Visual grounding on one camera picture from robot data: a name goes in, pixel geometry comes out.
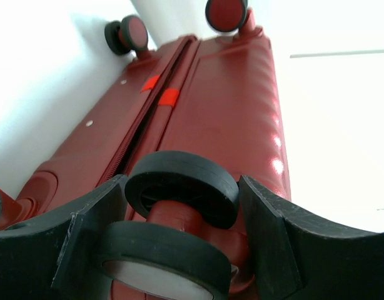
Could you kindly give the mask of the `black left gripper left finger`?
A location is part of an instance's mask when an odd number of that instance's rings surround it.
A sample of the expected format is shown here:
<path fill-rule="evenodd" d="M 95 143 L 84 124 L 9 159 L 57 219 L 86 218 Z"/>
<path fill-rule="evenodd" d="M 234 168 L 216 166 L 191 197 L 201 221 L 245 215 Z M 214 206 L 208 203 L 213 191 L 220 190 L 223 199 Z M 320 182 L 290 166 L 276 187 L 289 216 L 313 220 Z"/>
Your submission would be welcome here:
<path fill-rule="evenodd" d="M 126 212 L 125 175 L 0 231 L 0 299 L 107 299 L 112 280 L 91 258 Z"/>

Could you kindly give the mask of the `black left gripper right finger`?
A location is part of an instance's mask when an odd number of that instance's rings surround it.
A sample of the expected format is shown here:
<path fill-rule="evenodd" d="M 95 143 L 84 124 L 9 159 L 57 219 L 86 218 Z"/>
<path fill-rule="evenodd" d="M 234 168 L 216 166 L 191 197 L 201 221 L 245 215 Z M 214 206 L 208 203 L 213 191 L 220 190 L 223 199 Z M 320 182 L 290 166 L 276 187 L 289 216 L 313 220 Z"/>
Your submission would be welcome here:
<path fill-rule="evenodd" d="M 384 232 L 345 226 L 239 180 L 260 299 L 384 299 Z"/>

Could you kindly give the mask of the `red hard-shell suitcase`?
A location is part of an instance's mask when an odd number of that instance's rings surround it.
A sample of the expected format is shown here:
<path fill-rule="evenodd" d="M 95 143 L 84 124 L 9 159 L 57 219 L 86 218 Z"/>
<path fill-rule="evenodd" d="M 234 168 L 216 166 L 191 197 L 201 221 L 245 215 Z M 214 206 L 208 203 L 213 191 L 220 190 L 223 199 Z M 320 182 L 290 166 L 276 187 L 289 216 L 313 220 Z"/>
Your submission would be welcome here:
<path fill-rule="evenodd" d="M 108 23 L 110 50 L 136 58 L 17 198 L 0 189 L 2 231 L 127 177 L 91 258 L 107 299 L 260 299 L 239 180 L 291 194 L 271 42 L 246 1 L 205 13 L 219 36 L 155 51 L 139 17 Z"/>

